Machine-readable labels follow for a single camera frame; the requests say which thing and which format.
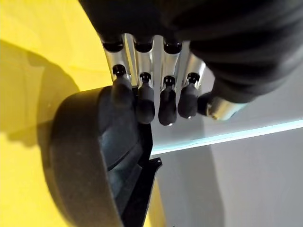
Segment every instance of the gray floor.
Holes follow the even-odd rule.
[[[302,227],[303,129],[160,155],[168,227]]]

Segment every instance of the black rubber covering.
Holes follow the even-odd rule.
[[[139,123],[149,124],[155,117],[155,104],[153,102],[154,91],[148,85],[143,83],[138,89],[138,103],[136,106],[136,115]]]
[[[132,106],[134,101],[132,84],[124,76],[117,77],[113,82],[111,99],[117,107],[127,108]]]
[[[181,117],[193,117],[197,113],[198,90],[190,83],[182,88],[178,103],[178,113]]]
[[[177,120],[176,93],[171,86],[166,87],[160,94],[158,118],[164,126]]]

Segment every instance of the yellow wall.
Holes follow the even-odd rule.
[[[64,98],[111,84],[105,55],[74,0],[1,0],[0,23],[0,226],[67,226],[45,183],[40,148]]]

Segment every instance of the robotic hand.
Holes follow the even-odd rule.
[[[190,41],[178,113],[198,112],[228,120],[257,97],[285,82],[302,60],[302,2],[292,1],[80,1],[101,38],[113,80],[112,99],[132,103],[138,87],[137,119],[155,115],[153,36],[164,38],[159,121],[176,121],[176,82],[182,42]],[[136,73],[130,75],[124,34],[133,35]],[[205,65],[215,82],[198,97]]]

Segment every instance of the black plastic object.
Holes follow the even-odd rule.
[[[115,65],[113,72],[117,78],[113,82],[112,102],[116,107],[128,108],[134,100],[131,81],[126,77],[126,70],[123,65]]]
[[[149,160],[150,124],[137,122],[133,106],[113,105],[111,93],[105,87],[74,94],[54,118],[46,180],[76,227],[141,227],[161,166],[159,158]]]
[[[195,85],[189,83],[182,88],[178,103],[178,113],[181,117],[190,118],[197,113],[198,90]]]
[[[160,94],[158,118],[162,125],[167,126],[175,123],[177,119],[176,92],[173,89],[175,79],[167,76],[164,83],[166,87]]]
[[[153,89],[148,85],[148,83],[143,83],[142,87],[138,89],[138,103],[136,107],[136,114],[139,123],[149,124],[154,119],[155,104],[153,97]]]

